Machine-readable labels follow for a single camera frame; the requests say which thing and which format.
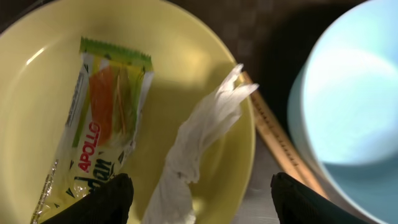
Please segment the light blue bowl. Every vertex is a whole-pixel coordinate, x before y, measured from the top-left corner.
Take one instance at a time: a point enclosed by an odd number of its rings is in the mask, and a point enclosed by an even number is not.
[[[290,92],[288,124],[350,204],[398,223],[398,1],[365,2],[323,33]]]

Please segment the wooden ruler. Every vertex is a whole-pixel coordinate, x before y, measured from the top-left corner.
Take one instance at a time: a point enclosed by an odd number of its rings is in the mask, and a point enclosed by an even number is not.
[[[246,72],[243,73],[243,77],[246,83],[253,83]],[[257,131],[281,168],[288,175],[291,175],[323,197],[328,198],[317,178],[301,159],[258,90],[252,93],[251,100]]]

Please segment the yellow plate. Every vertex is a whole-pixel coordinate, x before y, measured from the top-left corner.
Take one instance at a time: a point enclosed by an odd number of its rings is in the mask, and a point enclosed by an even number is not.
[[[139,223],[177,128],[235,64],[212,31],[157,0],[64,0],[25,16],[0,37],[0,223],[28,223],[60,139],[81,60],[80,36],[152,55],[155,78],[136,151],[123,168],[133,180],[129,223]],[[251,104],[204,155],[191,186],[197,223],[229,223],[254,156]]]

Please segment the white tissue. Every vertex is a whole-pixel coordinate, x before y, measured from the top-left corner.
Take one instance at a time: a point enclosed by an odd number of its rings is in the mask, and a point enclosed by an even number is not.
[[[222,84],[205,96],[178,129],[167,154],[159,183],[150,198],[143,224],[192,224],[196,217],[188,184],[197,183],[203,152],[224,135],[241,115],[240,102],[257,89],[257,84],[234,87],[242,64]]]

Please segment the dark table surface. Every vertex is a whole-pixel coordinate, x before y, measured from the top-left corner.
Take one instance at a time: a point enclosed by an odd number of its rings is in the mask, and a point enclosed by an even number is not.
[[[0,32],[27,12],[52,0],[0,0]],[[295,77],[321,33],[363,0],[170,0],[201,19],[243,63],[286,129],[287,98]],[[233,223],[278,223],[269,182],[280,172],[257,138],[254,169]],[[360,216],[325,182],[330,198]]]

